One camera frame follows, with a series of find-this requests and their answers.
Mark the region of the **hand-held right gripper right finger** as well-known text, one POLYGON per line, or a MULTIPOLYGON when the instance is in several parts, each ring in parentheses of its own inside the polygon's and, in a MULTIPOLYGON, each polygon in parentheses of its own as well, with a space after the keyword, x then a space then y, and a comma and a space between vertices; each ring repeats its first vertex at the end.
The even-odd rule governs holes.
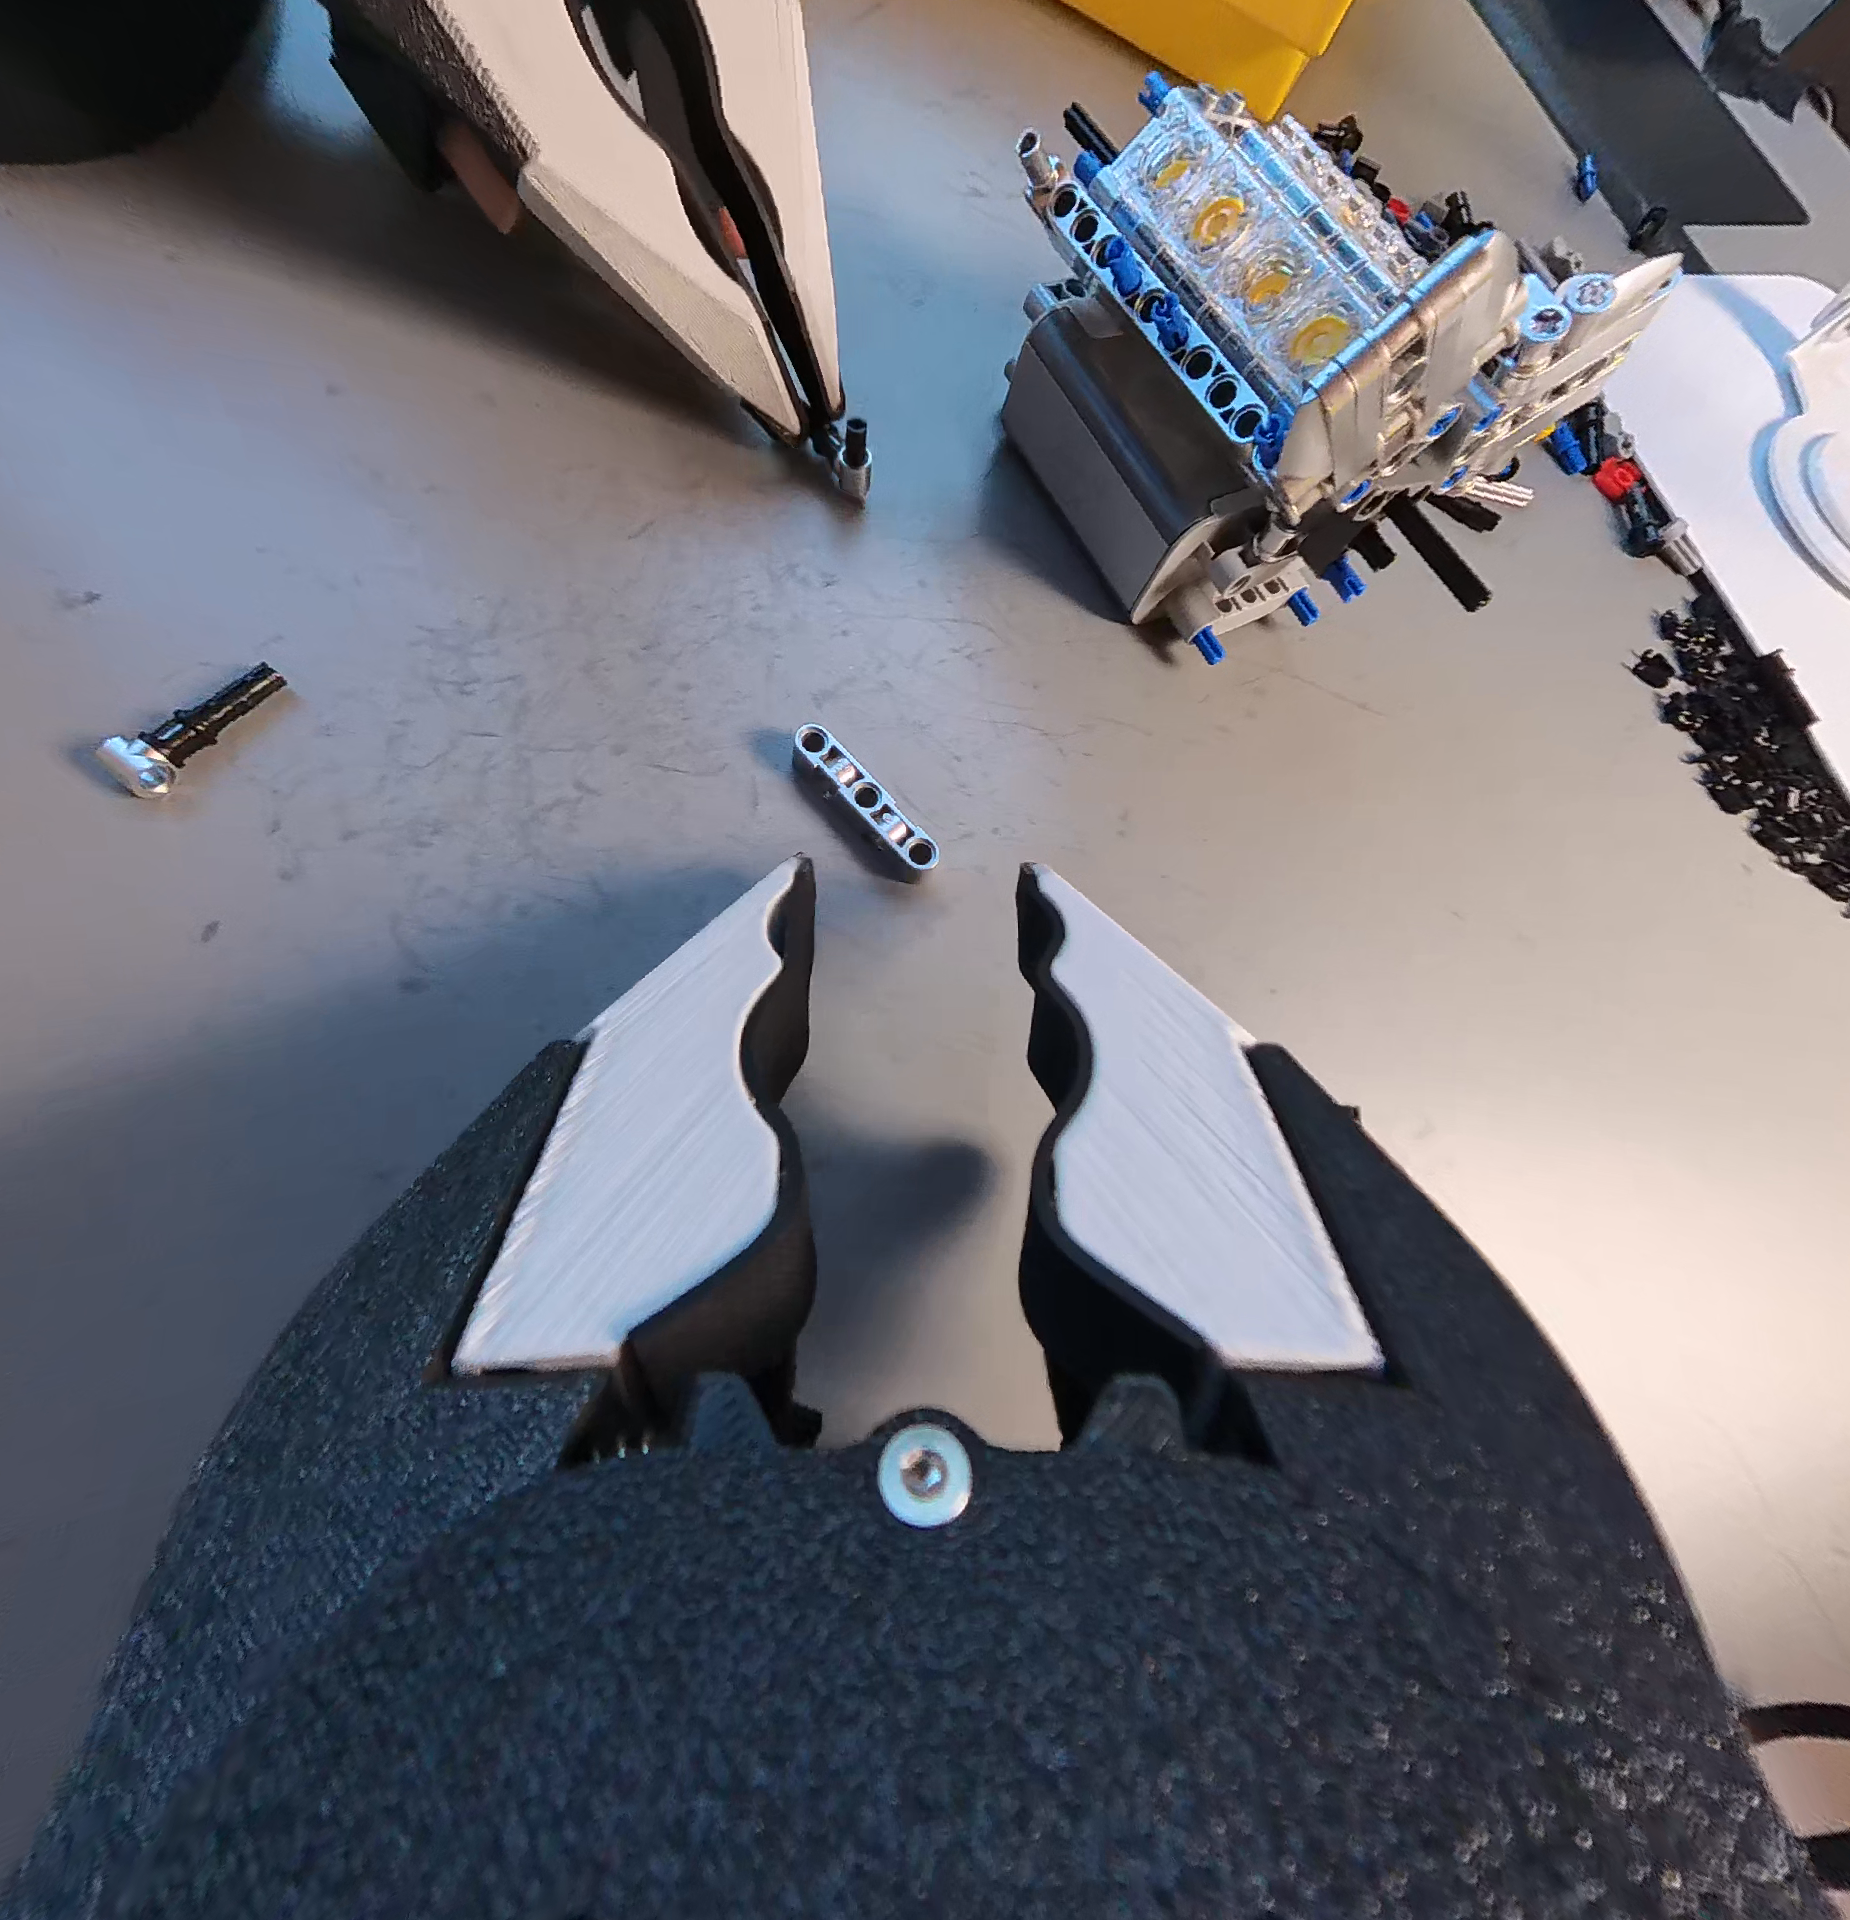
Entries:
POLYGON ((1153 1375, 1187 1415, 1243 1373, 1385 1358, 1253 1067, 1253 1037, 1053 867, 1015 890, 1032 1154, 1019 1296, 1061 1415, 1153 1375))

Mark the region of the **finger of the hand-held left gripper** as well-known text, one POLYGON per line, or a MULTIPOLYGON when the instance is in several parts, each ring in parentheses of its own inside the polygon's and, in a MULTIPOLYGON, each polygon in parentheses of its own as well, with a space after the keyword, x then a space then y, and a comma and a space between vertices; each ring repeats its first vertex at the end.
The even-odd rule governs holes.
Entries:
POLYGON ((842 414, 831 256, 796 1, 645 1, 640 96, 699 242, 764 327, 781 424, 842 414))
POLYGON ((781 395, 764 327, 689 223, 640 96, 643 4, 445 1, 519 127, 522 201, 699 371, 751 406, 781 395))

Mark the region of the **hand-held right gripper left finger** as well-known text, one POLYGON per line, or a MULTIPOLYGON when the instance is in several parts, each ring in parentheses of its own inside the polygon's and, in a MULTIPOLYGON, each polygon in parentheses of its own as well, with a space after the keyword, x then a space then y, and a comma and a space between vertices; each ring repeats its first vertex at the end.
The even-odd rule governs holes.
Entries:
POLYGON ((815 944, 815 867, 781 861, 580 1030, 456 1375, 610 1373, 673 1401, 793 1362, 816 1252, 784 1096, 815 944))

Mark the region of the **white three-hole beam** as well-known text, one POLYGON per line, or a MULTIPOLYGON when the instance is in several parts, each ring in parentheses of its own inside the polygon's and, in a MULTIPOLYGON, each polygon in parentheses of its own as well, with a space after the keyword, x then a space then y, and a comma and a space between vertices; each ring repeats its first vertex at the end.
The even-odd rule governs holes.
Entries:
POLYGON ((915 880, 938 867, 938 838, 896 802, 827 727, 804 722, 791 736, 791 766, 836 824, 848 820, 859 841, 891 873, 915 880))

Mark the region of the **toy engine model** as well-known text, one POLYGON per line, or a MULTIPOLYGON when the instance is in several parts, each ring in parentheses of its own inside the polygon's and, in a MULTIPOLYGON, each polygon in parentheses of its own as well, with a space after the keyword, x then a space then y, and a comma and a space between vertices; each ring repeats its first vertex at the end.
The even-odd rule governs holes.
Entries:
POLYGON ((1530 501, 1570 422, 1680 278, 1535 252, 1464 196, 1383 197, 1353 118, 1266 121, 1235 93, 1142 81, 1120 144, 1080 107, 1063 165, 1019 141, 1063 275, 1030 288, 1001 424, 1137 624, 1207 663, 1275 612, 1353 601, 1388 531, 1464 609, 1489 585, 1432 514, 1476 531, 1530 501))

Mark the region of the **yellow plastic bin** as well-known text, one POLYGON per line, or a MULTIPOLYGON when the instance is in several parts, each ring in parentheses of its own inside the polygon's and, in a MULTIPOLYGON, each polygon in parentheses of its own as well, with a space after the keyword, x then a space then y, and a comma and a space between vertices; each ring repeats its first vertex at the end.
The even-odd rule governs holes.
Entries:
POLYGON ((1153 65, 1240 94, 1271 122, 1352 1, 1066 1, 1153 65))

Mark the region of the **pile of small black parts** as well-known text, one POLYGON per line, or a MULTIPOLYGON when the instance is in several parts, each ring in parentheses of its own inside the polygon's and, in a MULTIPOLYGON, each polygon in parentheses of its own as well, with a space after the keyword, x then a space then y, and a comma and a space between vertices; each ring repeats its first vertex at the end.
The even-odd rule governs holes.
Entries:
POLYGON ((1817 748, 1791 664, 1751 648, 1711 590, 1658 612, 1653 633, 1630 672, 1684 739, 1694 780, 1783 871, 1850 917, 1850 795, 1817 748))

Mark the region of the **scattered small coloured parts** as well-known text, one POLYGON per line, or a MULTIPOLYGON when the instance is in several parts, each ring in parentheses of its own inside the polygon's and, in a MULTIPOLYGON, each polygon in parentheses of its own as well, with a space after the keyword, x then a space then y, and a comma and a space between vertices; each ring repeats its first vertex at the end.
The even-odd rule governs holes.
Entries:
MULTIPOLYGON (((1598 160, 1589 150, 1580 152, 1571 171, 1571 193, 1580 204, 1588 204, 1598 191, 1598 160)), ((1669 214, 1663 204, 1633 209, 1628 249, 1644 256, 1658 252, 1666 223, 1669 214)), ((1553 283, 1588 273, 1580 256, 1562 237, 1544 245, 1536 260, 1553 283)), ((1684 582, 1698 577, 1703 561, 1686 524, 1665 509, 1653 493, 1640 456, 1605 395, 1595 395, 1563 415, 1563 422, 1549 428, 1544 445, 1565 470, 1589 477, 1598 495, 1613 509, 1625 552, 1633 560, 1655 560, 1684 582)))

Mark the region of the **black flat panel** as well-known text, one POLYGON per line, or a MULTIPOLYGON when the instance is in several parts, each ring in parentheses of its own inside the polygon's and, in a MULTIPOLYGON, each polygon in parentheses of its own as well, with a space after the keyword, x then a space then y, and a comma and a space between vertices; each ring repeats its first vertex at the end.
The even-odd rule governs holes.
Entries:
POLYGON ((1652 237, 1688 227, 1801 227, 1808 211, 1647 4, 1476 1, 1598 191, 1652 237))

